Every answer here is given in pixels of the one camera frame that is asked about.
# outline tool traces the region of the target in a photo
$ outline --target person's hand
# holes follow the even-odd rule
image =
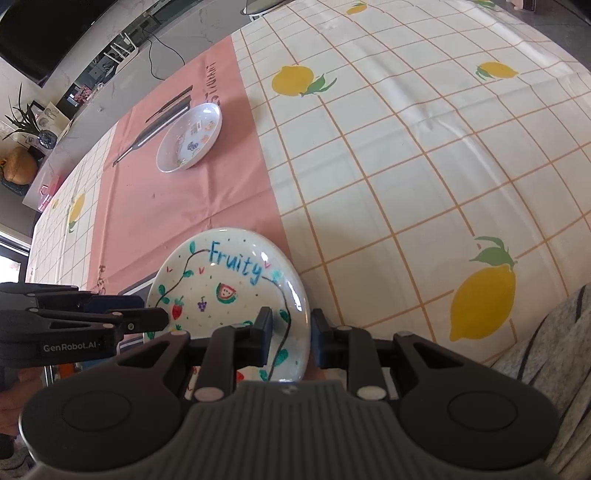
[[[18,382],[10,390],[0,393],[0,433],[18,435],[18,418],[22,408],[43,387],[42,368],[23,368],[18,371]]]

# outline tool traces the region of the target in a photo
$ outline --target watermelon drawing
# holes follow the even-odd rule
[[[236,300],[236,290],[230,285],[220,283],[216,288],[216,297],[222,303],[232,303]]]

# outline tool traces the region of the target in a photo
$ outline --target gray fabric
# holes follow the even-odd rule
[[[31,458],[27,448],[15,445],[12,456],[5,460],[0,460],[0,471],[2,473],[0,480],[4,480],[5,478],[20,478],[26,475],[34,465],[35,462]]]
[[[556,307],[531,338],[492,368],[532,385],[557,407],[561,425],[546,459],[565,480],[587,480],[591,467],[591,287]]]

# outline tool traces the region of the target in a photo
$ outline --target plate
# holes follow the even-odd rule
[[[172,330],[192,338],[209,337],[224,325],[251,324],[259,309],[273,310],[273,336],[267,365],[247,367],[238,380],[298,381],[310,352],[310,308],[289,259],[255,232],[220,228],[180,245],[154,279],[148,307],[162,307]]]
[[[172,124],[156,154],[159,171],[192,167],[211,149],[222,129],[222,111],[215,103],[194,106]]]

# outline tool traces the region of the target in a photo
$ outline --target black television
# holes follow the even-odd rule
[[[33,82],[43,86],[86,30],[115,2],[9,2],[12,5],[0,19],[0,56]]]

